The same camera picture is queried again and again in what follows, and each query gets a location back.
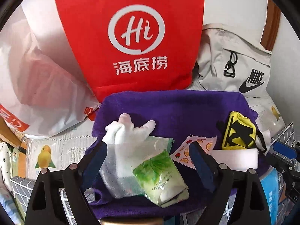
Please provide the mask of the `white Miniso plastic bag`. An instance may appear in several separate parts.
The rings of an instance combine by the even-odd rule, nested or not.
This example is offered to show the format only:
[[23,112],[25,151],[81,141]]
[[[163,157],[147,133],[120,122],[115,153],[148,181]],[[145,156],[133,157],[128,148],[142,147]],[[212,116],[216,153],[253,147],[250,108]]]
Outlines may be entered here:
[[1,117],[32,138],[52,137],[100,106],[90,89],[38,47],[18,7],[1,30]]

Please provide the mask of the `yellow black mesh pouch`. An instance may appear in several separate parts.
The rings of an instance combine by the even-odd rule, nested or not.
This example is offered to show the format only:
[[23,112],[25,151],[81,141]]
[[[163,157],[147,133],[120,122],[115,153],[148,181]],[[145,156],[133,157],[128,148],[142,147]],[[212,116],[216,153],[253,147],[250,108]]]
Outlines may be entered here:
[[222,142],[223,150],[250,149],[255,147],[256,127],[249,118],[232,111]]

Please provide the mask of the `fruit print wet wipe packet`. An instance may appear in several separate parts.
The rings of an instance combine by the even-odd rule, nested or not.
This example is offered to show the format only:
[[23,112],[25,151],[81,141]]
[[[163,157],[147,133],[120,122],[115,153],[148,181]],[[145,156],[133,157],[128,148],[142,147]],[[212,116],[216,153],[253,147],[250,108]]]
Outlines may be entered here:
[[189,146],[192,142],[198,143],[206,154],[210,154],[214,146],[216,145],[217,136],[207,138],[207,137],[189,135],[181,144],[181,146],[172,155],[170,155],[173,161],[176,161],[186,167],[195,170],[195,166],[189,154]]

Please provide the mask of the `brown wooden door frame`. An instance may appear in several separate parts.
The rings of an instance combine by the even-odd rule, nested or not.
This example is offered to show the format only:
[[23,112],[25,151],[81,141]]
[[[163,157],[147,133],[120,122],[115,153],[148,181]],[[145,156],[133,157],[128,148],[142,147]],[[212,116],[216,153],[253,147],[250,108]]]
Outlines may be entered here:
[[260,44],[268,51],[272,51],[276,42],[281,19],[281,10],[272,1],[267,0],[266,22]]

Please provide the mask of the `dark green tea tin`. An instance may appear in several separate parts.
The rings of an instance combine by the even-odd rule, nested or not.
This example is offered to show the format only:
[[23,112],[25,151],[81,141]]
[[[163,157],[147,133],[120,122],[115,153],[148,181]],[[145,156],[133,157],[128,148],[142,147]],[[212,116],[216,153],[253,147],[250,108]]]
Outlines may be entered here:
[[102,218],[99,220],[102,225],[163,225],[164,219],[161,217],[152,218]]

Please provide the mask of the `red Haidilao paper bag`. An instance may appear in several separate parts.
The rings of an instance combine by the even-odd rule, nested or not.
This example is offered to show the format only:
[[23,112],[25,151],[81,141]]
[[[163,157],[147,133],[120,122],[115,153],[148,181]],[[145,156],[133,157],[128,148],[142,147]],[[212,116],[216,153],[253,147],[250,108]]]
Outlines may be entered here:
[[55,0],[55,4],[98,101],[127,90],[190,85],[204,0]]

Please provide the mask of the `translucent zip pouch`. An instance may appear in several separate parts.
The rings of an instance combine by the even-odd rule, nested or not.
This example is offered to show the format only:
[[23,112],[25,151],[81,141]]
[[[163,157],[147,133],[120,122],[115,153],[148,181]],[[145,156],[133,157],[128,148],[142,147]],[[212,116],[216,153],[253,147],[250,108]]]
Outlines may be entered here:
[[143,141],[108,144],[100,175],[111,196],[121,199],[142,195],[143,189],[134,177],[133,169],[164,150],[170,152],[173,143],[172,138],[148,136]]

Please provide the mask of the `wooden bed headboard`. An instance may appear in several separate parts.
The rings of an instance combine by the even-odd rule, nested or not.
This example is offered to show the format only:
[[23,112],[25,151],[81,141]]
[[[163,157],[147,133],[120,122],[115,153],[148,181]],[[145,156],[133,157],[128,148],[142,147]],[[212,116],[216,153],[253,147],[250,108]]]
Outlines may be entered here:
[[8,143],[12,147],[18,148],[20,146],[26,149],[26,144],[11,131],[2,117],[0,119],[0,134],[1,140]]

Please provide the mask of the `white dotted pillow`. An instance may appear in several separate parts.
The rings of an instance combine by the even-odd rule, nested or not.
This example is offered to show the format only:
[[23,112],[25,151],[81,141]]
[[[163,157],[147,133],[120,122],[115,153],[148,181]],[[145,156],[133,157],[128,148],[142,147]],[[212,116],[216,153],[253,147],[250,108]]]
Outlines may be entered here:
[[11,185],[11,154],[8,145],[1,142],[1,174],[7,190],[13,194]]

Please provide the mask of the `blue tissue pack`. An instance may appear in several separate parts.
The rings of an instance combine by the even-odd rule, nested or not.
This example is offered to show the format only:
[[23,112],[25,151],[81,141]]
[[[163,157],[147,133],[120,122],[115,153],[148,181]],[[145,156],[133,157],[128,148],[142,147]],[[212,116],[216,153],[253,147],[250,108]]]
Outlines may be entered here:
[[277,170],[269,168],[260,180],[267,199],[271,224],[276,224],[279,205],[279,181]]

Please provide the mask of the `colourful bedding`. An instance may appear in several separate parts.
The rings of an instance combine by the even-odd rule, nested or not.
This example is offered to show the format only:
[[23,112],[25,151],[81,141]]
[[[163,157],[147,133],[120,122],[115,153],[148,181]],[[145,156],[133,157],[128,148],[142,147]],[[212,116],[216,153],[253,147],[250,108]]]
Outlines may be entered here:
[[19,213],[19,210],[15,204],[13,194],[11,194],[3,181],[1,172],[1,205],[3,206],[5,212],[7,212],[10,219],[14,224],[24,224],[24,221]]

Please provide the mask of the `white glove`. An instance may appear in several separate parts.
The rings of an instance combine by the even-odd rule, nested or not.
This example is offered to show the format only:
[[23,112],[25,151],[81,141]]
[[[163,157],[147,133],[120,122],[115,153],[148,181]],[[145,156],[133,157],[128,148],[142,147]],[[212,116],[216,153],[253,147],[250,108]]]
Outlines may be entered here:
[[155,126],[155,121],[149,120],[141,127],[135,127],[130,115],[122,113],[118,121],[105,127],[106,134],[102,141],[107,145],[141,143],[152,133]]

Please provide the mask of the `purple towel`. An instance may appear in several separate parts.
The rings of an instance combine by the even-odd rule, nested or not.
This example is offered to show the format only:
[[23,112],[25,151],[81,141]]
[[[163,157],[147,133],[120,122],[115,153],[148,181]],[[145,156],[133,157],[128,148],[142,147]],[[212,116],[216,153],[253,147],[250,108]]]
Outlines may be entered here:
[[[255,122],[258,113],[251,109],[239,92],[167,90],[134,92],[125,91],[106,97],[96,112],[92,136],[102,139],[105,127],[127,113],[136,127],[153,120],[153,135],[174,140],[176,150],[188,135],[216,137],[220,149],[225,133],[220,123],[227,123],[232,111]],[[178,165],[189,188],[189,198],[167,208],[160,208],[144,196],[114,199],[98,176],[93,183],[96,199],[91,203],[96,218],[104,217],[162,217],[175,216],[201,209],[211,194],[204,189],[197,172]]]

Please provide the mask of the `grey checked blanket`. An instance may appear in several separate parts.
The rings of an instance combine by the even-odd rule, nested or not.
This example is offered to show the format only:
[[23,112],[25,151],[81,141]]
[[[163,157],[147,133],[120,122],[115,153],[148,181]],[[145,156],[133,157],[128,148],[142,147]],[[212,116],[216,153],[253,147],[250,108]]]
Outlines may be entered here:
[[[289,146],[292,146],[296,143],[296,135],[294,131],[294,123],[290,123],[287,126],[285,126],[282,130],[280,130],[275,136],[272,138],[274,141],[281,141]],[[269,170],[267,174],[262,178],[261,182],[263,184],[264,188],[270,188],[272,184],[275,184],[275,178],[278,178],[278,196],[280,197],[282,194],[284,194],[285,191],[285,185],[284,180],[282,177],[282,174],[279,172],[275,172],[273,170]],[[13,189],[13,196],[16,199],[16,203],[20,208],[20,213],[22,216],[26,215],[29,199],[31,196],[31,192],[33,190],[35,182],[29,179],[21,178],[21,177],[14,177],[10,180],[12,189]],[[279,204],[278,207],[275,206],[275,192],[273,191],[271,193],[272,197],[270,197],[270,200],[268,202],[269,205],[269,211],[271,212],[271,218],[276,218],[272,220],[272,224],[275,224],[277,221],[281,221],[281,213],[283,212],[283,205]],[[232,208],[233,208],[233,202],[236,198],[235,194],[232,194],[229,197],[228,203],[226,204],[225,211],[223,213],[222,219],[220,221],[220,224],[226,224],[229,220]],[[70,209],[70,206],[68,204],[67,197],[65,195],[64,190],[61,190],[61,200],[63,204],[63,208],[68,220],[69,224],[77,224],[75,221],[75,218],[72,214],[72,211]],[[202,210],[196,211],[196,212],[190,212],[184,214],[181,218],[184,221],[184,224],[192,224],[196,217],[202,212]]]

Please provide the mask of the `white foam sponge block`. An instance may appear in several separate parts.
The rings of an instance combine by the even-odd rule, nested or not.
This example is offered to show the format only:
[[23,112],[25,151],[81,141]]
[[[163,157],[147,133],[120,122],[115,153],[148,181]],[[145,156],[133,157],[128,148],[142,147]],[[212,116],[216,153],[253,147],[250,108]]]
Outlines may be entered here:
[[218,164],[226,164],[235,171],[244,171],[258,168],[257,149],[237,149],[237,150],[212,150],[210,155]]

